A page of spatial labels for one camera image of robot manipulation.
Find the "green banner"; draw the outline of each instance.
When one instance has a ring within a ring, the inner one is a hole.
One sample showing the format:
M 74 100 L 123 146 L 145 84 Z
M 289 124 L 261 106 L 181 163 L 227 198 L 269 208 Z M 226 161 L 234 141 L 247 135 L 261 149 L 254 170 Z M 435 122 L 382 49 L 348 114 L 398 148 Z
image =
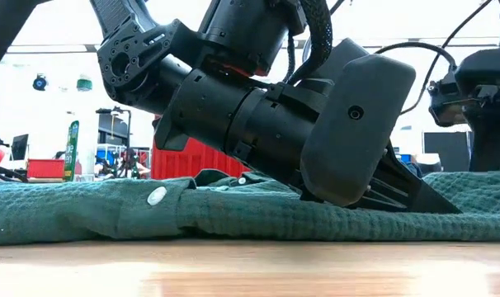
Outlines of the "green banner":
M 75 120 L 68 128 L 67 149 L 65 150 L 65 166 L 63 179 L 66 182 L 73 182 L 76 173 L 76 157 L 78 149 L 79 121 Z

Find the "white button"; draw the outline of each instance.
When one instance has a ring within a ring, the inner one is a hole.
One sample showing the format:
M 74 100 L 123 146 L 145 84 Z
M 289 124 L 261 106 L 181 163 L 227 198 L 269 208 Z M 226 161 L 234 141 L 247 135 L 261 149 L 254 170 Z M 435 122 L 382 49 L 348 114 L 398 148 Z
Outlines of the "white button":
M 164 196 L 167 194 L 167 190 L 165 186 L 160 186 L 159 188 L 155 189 L 154 191 L 149 194 L 148 197 L 148 203 L 151 206 L 157 205 L 162 199 L 164 199 Z

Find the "green towel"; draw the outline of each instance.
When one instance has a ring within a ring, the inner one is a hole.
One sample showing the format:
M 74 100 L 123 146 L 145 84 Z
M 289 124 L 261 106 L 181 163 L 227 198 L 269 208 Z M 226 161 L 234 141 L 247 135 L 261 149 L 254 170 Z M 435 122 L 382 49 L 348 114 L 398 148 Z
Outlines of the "green towel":
M 464 214 L 393 214 L 299 201 L 256 174 L 93 183 L 0 182 L 0 245 L 222 236 L 317 241 L 500 241 L 500 172 L 425 180 Z M 164 186 L 155 206 L 147 199 Z

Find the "desk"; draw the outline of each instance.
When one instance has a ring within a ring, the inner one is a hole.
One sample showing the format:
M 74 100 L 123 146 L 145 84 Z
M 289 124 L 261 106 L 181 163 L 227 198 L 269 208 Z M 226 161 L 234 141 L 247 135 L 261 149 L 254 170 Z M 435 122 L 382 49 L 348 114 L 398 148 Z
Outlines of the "desk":
M 176 241 L 0 247 L 0 296 L 500 296 L 500 245 Z

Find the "computer monitor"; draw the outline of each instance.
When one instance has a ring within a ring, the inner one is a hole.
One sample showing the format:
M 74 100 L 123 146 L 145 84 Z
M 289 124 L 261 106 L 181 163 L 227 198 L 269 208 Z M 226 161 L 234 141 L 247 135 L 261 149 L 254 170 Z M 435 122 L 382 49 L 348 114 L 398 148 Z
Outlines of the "computer monitor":
M 12 141 L 12 160 L 21 161 L 25 159 L 26 148 L 28 147 L 28 134 L 19 135 Z

